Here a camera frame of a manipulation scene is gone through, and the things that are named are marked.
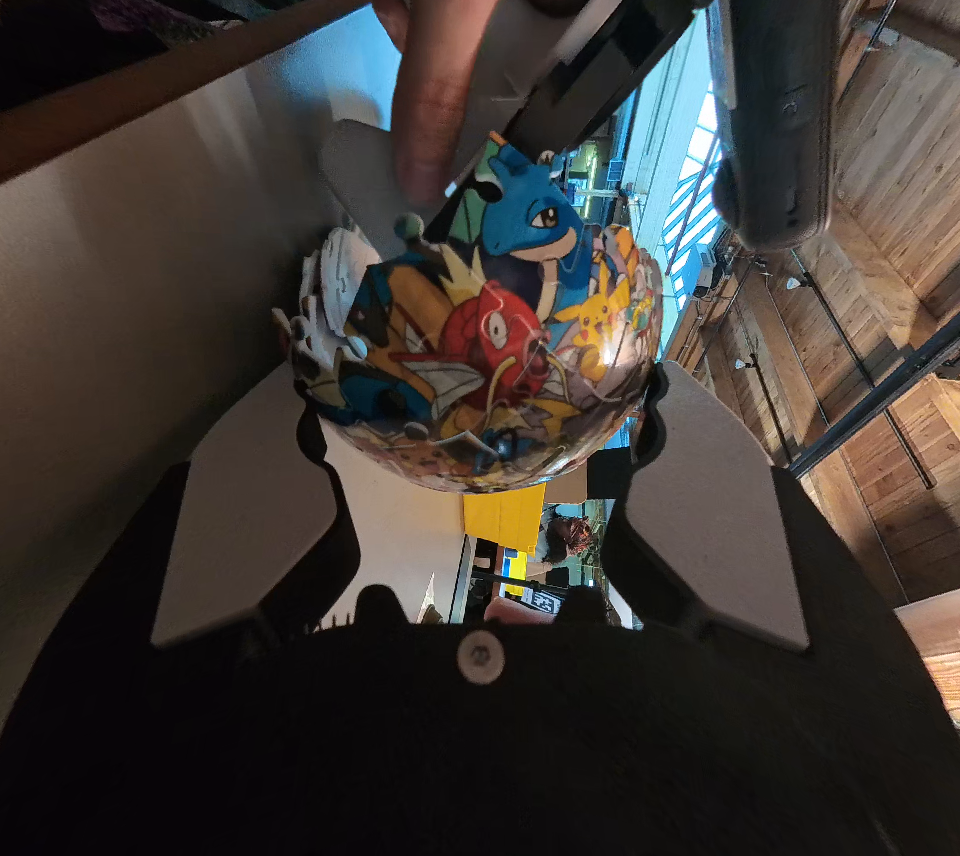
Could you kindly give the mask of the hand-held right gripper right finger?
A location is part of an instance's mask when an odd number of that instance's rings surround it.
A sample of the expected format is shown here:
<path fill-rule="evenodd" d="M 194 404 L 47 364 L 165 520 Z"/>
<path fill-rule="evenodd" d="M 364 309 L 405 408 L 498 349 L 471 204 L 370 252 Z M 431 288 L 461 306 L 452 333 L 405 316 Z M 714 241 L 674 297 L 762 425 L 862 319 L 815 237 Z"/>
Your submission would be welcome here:
<path fill-rule="evenodd" d="M 658 363 L 634 453 L 602 563 L 643 627 L 720 627 L 807 650 L 774 467 L 733 411 L 679 364 Z"/>

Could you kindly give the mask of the black steel beam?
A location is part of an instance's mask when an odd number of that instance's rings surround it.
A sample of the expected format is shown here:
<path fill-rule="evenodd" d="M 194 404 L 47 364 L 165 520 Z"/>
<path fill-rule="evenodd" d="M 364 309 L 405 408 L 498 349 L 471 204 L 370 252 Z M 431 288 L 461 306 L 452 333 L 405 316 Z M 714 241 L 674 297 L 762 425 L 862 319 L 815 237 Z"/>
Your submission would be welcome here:
<path fill-rule="evenodd" d="M 948 360 L 958 357 L 959 314 L 954 314 L 920 348 L 912 352 L 882 383 L 870 390 L 855 407 L 829 428 L 820 440 L 814 442 L 789 466 L 795 478 L 807 475 L 827 457 L 842 448 L 861 430 L 891 408 L 918 383 Z"/>

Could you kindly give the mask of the large paned window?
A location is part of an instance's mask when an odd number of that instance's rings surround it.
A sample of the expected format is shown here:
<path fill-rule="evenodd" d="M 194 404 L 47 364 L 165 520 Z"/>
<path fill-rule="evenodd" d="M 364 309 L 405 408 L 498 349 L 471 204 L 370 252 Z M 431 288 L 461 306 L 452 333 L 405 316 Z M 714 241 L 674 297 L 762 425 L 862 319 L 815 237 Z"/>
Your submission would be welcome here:
<path fill-rule="evenodd" d="M 719 223 L 712 202 L 714 178 L 723 160 L 718 130 L 716 99 L 710 86 L 694 124 L 661 234 L 666 275 L 680 292 L 685 291 L 685 286 L 678 280 L 690 260 L 690 250 L 709 243 Z"/>

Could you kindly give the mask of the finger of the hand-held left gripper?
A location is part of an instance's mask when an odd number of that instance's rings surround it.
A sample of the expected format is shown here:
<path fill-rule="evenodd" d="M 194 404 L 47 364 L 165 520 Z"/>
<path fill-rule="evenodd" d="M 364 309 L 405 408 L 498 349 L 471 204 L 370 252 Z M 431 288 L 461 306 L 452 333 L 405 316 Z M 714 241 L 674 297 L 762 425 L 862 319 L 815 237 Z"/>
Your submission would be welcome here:
<path fill-rule="evenodd" d="M 569 65 L 623 0 L 589 0 L 574 17 L 553 18 L 528 0 L 500 0 L 474 67 L 451 177 L 474 164 L 494 130 L 504 133 L 537 84 Z M 383 258 L 402 250 L 397 219 L 419 212 L 429 222 L 438 204 L 417 208 L 403 195 L 394 171 L 390 133 L 344 120 L 322 145 L 323 175 L 338 202 Z"/>

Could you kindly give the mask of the yellow plastic bin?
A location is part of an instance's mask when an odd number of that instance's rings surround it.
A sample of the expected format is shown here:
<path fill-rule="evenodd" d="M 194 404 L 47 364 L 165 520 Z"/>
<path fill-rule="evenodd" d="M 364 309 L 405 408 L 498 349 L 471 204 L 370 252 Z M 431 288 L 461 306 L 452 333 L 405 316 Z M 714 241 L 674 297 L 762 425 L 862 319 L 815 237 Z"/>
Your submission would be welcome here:
<path fill-rule="evenodd" d="M 462 498 L 464 533 L 534 555 L 545 497 L 545 484 L 500 493 L 465 494 Z"/>

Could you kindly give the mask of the patterned dark cloth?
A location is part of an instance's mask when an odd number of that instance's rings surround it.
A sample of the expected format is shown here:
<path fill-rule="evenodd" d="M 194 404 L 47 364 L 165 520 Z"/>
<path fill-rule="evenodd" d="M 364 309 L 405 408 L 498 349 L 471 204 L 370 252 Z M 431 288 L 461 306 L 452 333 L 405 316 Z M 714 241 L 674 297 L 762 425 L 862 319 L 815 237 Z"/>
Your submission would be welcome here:
<path fill-rule="evenodd" d="M 92 17 L 108 33 L 148 34 L 164 49 L 195 42 L 248 22 L 209 0 L 2 0 L 2 16 L 13 15 L 14 5 L 26 5 L 30 15 L 42 6 L 58 5 Z"/>

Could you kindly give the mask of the colourful cartoon puzzle ball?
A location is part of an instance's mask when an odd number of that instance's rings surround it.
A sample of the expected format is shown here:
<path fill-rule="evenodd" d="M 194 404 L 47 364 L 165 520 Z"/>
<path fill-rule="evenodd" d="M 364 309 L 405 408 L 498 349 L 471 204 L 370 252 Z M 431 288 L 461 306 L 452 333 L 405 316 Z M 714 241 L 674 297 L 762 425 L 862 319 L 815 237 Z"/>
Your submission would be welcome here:
<path fill-rule="evenodd" d="M 586 222 L 492 132 L 402 252 L 330 231 L 293 314 L 271 311 L 305 418 L 440 491 L 545 483 L 586 463 L 642 404 L 661 341 L 662 270 L 629 226 Z"/>

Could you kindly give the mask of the dark storage shelving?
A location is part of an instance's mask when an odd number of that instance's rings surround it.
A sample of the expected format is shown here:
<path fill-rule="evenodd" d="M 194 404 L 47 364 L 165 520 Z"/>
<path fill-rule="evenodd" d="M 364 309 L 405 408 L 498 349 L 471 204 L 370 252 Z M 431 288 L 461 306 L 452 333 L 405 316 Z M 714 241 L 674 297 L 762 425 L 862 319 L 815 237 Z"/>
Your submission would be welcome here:
<path fill-rule="evenodd" d="M 593 200 L 614 199 L 622 195 L 625 159 L 606 158 L 595 141 L 583 144 L 567 156 L 559 182 L 575 208 L 584 208 Z"/>

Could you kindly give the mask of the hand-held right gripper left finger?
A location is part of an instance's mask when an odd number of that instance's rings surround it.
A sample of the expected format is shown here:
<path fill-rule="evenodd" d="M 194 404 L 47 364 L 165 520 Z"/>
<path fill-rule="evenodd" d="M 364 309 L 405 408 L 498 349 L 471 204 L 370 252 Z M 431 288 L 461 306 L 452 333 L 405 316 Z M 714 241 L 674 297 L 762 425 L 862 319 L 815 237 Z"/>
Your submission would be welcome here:
<path fill-rule="evenodd" d="M 360 564 L 324 429 L 281 365 L 192 455 L 151 642 L 233 630 L 285 641 L 323 622 Z"/>

